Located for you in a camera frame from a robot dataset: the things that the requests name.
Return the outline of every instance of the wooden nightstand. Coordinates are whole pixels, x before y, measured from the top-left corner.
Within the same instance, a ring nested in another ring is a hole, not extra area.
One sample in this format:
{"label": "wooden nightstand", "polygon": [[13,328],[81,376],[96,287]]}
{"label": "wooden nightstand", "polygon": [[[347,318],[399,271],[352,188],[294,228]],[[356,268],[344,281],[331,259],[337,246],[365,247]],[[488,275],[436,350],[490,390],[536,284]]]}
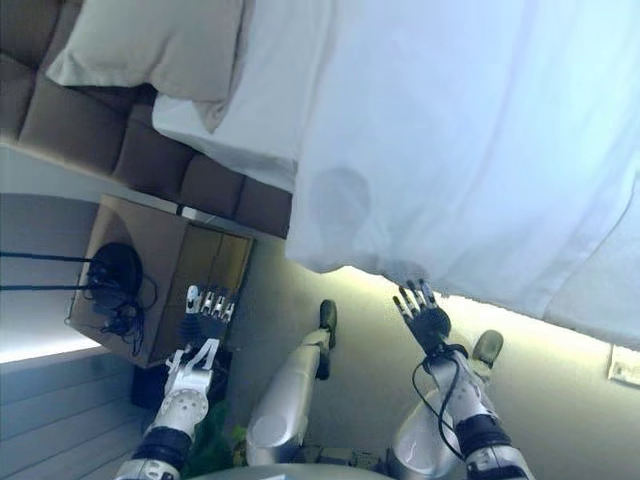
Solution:
{"label": "wooden nightstand", "polygon": [[[190,221],[154,208],[104,195],[96,214],[87,257],[103,245],[124,243],[136,249],[144,274],[158,286],[156,303],[145,314],[144,341],[138,355],[131,345],[112,334],[102,333],[106,316],[94,311],[83,292],[75,296],[69,325],[109,350],[142,367],[165,361],[181,348],[180,321],[185,313],[189,285],[217,286],[238,294],[253,240]],[[80,283],[86,281],[87,268]],[[139,301],[147,305],[153,287],[144,280]]]}

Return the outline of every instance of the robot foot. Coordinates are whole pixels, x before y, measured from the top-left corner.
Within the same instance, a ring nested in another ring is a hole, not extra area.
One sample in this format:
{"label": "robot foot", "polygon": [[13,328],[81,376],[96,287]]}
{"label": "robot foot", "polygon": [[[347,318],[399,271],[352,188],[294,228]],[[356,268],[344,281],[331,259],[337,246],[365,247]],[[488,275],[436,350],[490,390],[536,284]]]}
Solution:
{"label": "robot foot", "polygon": [[476,346],[473,347],[471,358],[479,360],[487,367],[492,368],[493,363],[502,351],[502,345],[504,345],[502,334],[495,330],[487,330],[480,336]]}
{"label": "robot foot", "polygon": [[329,330],[329,348],[336,346],[336,329],[338,327],[338,309],[333,300],[323,300],[320,305],[320,328]]}

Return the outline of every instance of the floor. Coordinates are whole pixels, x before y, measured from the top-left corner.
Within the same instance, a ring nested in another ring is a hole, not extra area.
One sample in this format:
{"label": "floor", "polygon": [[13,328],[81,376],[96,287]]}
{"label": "floor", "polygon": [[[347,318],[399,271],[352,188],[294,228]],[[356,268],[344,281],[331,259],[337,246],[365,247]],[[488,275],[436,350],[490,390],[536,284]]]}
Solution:
{"label": "floor", "polygon": [[[331,378],[316,384],[307,441],[384,455],[417,402],[410,375],[421,359],[391,302],[395,286],[351,269],[315,274],[283,255],[275,239],[258,241],[252,254],[231,335],[229,426],[247,425],[271,375],[316,327],[322,299],[332,298],[338,344]],[[640,424],[640,390],[606,380],[610,345],[470,300],[439,302],[453,341],[503,333],[489,392],[537,480],[637,480],[640,429],[629,422]]]}

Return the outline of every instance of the gray wall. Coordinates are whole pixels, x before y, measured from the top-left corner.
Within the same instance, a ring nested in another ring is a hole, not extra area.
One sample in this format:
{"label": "gray wall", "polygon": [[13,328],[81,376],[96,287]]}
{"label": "gray wall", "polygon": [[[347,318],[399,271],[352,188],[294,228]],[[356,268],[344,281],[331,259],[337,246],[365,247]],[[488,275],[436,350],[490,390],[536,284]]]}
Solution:
{"label": "gray wall", "polygon": [[[95,203],[40,195],[0,194],[0,249],[83,257]],[[3,285],[75,285],[82,264],[0,259]],[[67,327],[73,293],[0,292],[0,359],[95,343]]]}
{"label": "gray wall", "polygon": [[142,437],[132,374],[102,349],[0,366],[0,478],[113,478]]}
{"label": "gray wall", "polygon": [[[102,193],[175,211],[170,202],[0,146],[0,249],[84,256]],[[75,283],[79,271],[78,264],[2,259],[0,282]],[[0,293],[0,363],[95,346],[63,323],[71,297]]]}

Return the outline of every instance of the white fabric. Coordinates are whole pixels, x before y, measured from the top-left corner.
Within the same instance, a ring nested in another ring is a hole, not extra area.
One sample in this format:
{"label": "white fabric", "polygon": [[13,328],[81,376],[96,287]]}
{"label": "white fabric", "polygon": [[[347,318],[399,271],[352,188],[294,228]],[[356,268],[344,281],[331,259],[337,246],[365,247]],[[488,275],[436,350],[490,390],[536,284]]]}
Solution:
{"label": "white fabric", "polygon": [[640,173],[626,212],[553,297],[544,319],[640,351]]}
{"label": "white fabric", "polygon": [[159,95],[153,126],[226,167],[293,191],[299,144],[330,26],[332,2],[256,2],[242,77],[209,133],[193,104]]}
{"label": "white fabric", "polygon": [[338,2],[287,256],[542,318],[629,202],[639,22],[634,0]]}
{"label": "white fabric", "polygon": [[242,53],[244,10],[244,0],[192,1],[189,8],[175,0],[85,0],[47,76],[61,85],[151,83],[198,101],[214,128]]}

